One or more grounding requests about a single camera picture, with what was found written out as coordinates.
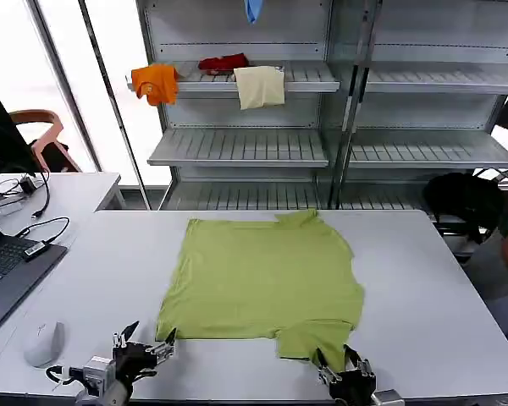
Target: backpack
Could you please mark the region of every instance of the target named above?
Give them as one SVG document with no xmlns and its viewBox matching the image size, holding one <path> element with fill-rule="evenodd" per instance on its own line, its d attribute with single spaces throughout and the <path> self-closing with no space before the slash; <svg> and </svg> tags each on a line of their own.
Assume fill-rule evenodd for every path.
<svg viewBox="0 0 508 406">
<path fill-rule="evenodd" d="M 504 192 L 495 181 L 468 173 L 431 179 L 423 189 L 423 198 L 438 223 L 443 214 L 459 217 L 474 240 L 480 238 L 478 228 L 493 231 L 498 227 L 505 204 Z"/>
</svg>

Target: orange cloth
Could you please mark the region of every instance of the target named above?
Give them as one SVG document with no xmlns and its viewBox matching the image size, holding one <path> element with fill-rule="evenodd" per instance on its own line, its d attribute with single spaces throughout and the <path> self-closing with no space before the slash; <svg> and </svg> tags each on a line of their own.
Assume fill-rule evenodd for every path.
<svg viewBox="0 0 508 406">
<path fill-rule="evenodd" d="M 132 85 L 138 99 L 146 95 L 151 106 L 160 103 L 175 104 L 179 87 L 179 74 L 173 66 L 156 63 L 146 68 L 132 70 Z"/>
</svg>

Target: chair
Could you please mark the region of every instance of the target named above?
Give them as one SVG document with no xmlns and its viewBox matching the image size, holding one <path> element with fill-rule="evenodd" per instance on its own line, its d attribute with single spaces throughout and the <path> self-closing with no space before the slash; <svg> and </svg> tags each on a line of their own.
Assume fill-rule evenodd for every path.
<svg viewBox="0 0 508 406">
<path fill-rule="evenodd" d="M 18 112 L 11 112 L 9 116 L 16 125 L 26 123 L 52 124 L 51 128 L 31 145 L 32 152 L 43 169 L 48 172 L 81 172 L 80 168 L 66 151 L 66 148 L 64 148 L 64 145 L 58 141 L 58 135 L 64 127 L 55 112 L 50 112 L 48 110 L 21 110 Z M 45 155 L 50 155 L 50 153 L 53 153 L 52 149 L 56 149 L 57 151 L 55 151 L 63 156 L 65 166 L 59 170 L 55 169 L 53 171 L 44 158 L 44 150 L 46 152 Z"/>
</svg>

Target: desk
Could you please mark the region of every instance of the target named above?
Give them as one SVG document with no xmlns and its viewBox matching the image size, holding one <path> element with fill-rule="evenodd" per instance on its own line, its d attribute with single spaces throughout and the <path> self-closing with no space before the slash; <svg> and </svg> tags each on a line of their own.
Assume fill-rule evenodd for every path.
<svg viewBox="0 0 508 406">
<path fill-rule="evenodd" d="M 20 179 L 21 174 L 3 173 L 0 182 L 7 179 Z M 73 236 L 80 223 L 88 214 L 107 208 L 110 204 L 117 208 L 124 208 L 124 200 L 119 190 L 120 175 L 117 173 L 51 173 L 48 181 L 51 199 L 49 207 L 41 218 L 33 220 L 31 215 L 43 207 L 46 199 L 45 186 L 41 186 L 32 196 L 23 201 L 23 208 L 6 216 L 0 216 L 0 231 L 4 234 L 15 235 L 22 228 L 35 222 L 44 222 L 54 217 L 69 217 L 71 223 L 57 244 L 70 246 Z M 6 183 L 0 190 L 7 190 Z M 49 224 L 30 231 L 29 239 L 45 239 L 62 228 L 63 224 Z"/>
<path fill-rule="evenodd" d="M 141 321 L 149 339 L 191 217 L 273 220 L 276 211 L 99 211 L 46 279 L 0 356 L 0 392 L 73 396 L 29 367 L 23 336 L 64 321 L 58 363 L 111 356 L 112 334 Z M 508 393 L 508 342 L 428 217 L 420 211 L 321 211 L 355 253 L 366 289 L 351 346 L 370 359 L 378 390 L 404 398 Z M 268 339 L 179 341 L 139 399 L 327 399 L 313 365 L 278 359 Z"/>
<path fill-rule="evenodd" d="M 20 174 L 5 173 L 0 175 L 0 182 L 20 177 Z M 24 227 L 35 222 L 44 222 L 54 217 L 66 216 L 69 217 L 70 224 L 57 239 L 56 244 L 70 247 L 80 227 L 90 214 L 112 203 L 121 205 L 123 200 L 118 187 L 119 180 L 120 175 L 117 173 L 51 173 L 48 181 L 51 199 L 43 216 L 37 220 L 30 218 L 32 213 L 41 209 L 45 203 L 46 192 L 44 186 L 23 203 L 21 210 L 7 216 L 0 216 L 0 230 L 5 234 L 15 235 Z M 27 238 L 34 240 L 47 239 L 60 231 L 63 225 L 64 222 L 55 222 L 34 228 Z M 36 287 L 34 292 L 41 289 L 44 283 L 45 280 Z M 28 296 L 0 327 L 0 352 L 11 337 L 17 322 L 22 319 L 22 315 L 26 312 L 28 303 L 32 298 L 33 295 Z"/>
</svg>

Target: robotic hand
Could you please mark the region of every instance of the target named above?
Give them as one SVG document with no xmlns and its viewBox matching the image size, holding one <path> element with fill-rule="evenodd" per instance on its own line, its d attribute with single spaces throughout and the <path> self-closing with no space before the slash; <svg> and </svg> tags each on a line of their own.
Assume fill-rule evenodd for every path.
<svg viewBox="0 0 508 406">
<path fill-rule="evenodd" d="M 52 381 L 69 385 L 74 381 L 81 383 L 85 390 L 77 395 L 76 406 L 123 406 L 128 404 L 134 390 L 134 382 L 146 376 L 155 376 L 154 370 L 174 353 L 174 329 L 166 340 L 152 347 L 128 341 L 139 325 L 127 326 L 119 335 L 113 335 L 113 359 L 92 357 L 81 368 L 63 371 L 60 365 L 47 368 L 46 374 Z"/>
<path fill-rule="evenodd" d="M 336 403 L 345 406 L 404 406 L 405 401 L 395 390 L 375 392 L 376 376 L 368 359 L 362 359 L 346 344 L 345 354 L 352 369 L 344 372 L 333 372 L 319 348 L 316 354 L 320 380 L 329 388 L 329 395 Z"/>
</svg>

